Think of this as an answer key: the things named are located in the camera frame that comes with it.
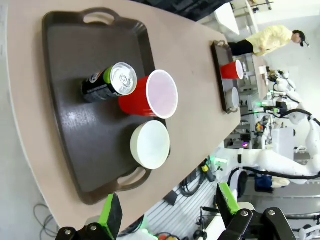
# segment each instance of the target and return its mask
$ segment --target floor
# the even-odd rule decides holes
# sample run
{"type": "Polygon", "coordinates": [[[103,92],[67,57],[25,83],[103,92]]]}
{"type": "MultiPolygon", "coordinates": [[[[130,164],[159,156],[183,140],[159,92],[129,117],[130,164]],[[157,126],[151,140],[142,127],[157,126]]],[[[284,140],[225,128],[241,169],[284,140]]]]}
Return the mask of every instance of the floor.
{"type": "MultiPolygon", "coordinates": [[[[11,109],[6,63],[0,59],[0,239],[37,240],[41,226],[33,208],[45,203],[24,156],[11,109]]],[[[36,209],[41,222],[50,214],[36,209]]],[[[49,228],[56,230],[52,221],[49,228]]],[[[43,240],[52,239],[42,234],[43,240]]]]}

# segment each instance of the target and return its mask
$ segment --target black pants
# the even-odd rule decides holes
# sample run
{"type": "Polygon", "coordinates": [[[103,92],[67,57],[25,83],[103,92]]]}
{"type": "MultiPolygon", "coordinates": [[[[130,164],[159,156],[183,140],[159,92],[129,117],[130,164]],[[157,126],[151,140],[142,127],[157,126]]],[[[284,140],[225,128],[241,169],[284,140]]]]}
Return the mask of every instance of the black pants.
{"type": "Polygon", "coordinates": [[[240,56],[243,54],[253,54],[254,53],[254,46],[247,40],[242,40],[237,43],[229,42],[228,43],[233,56],[240,56]]]}

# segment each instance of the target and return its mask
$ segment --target silver can lid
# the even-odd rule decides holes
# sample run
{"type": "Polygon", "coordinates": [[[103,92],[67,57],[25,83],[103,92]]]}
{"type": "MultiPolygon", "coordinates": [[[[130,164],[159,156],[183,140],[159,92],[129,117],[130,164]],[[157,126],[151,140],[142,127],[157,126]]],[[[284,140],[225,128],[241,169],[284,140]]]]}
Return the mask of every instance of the silver can lid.
{"type": "Polygon", "coordinates": [[[138,79],[132,66],[119,62],[111,69],[110,81],[117,93],[126,96],[134,92],[138,79]]]}

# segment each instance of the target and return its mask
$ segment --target person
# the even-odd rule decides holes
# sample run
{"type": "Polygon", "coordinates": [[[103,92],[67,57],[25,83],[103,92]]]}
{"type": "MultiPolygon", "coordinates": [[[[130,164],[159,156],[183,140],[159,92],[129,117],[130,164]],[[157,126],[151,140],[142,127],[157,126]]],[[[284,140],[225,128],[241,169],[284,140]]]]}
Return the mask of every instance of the person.
{"type": "Polygon", "coordinates": [[[284,47],[291,41],[295,44],[300,44],[301,47],[304,46],[304,43],[308,45],[305,40],[306,36],[302,31],[290,31],[285,26],[279,25],[269,26],[263,31],[237,43],[230,42],[229,46],[234,56],[251,53],[257,56],[264,56],[278,48],[284,47]]]}

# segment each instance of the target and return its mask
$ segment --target yellow shirt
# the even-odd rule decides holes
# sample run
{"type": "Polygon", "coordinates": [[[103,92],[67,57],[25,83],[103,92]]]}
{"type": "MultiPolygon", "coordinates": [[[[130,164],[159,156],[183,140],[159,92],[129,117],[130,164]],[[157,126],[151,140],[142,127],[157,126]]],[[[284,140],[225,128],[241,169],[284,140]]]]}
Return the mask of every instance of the yellow shirt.
{"type": "Polygon", "coordinates": [[[292,34],[285,26],[269,26],[246,40],[253,45],[255,55],[263,56],[290,43],[292,34]]]}

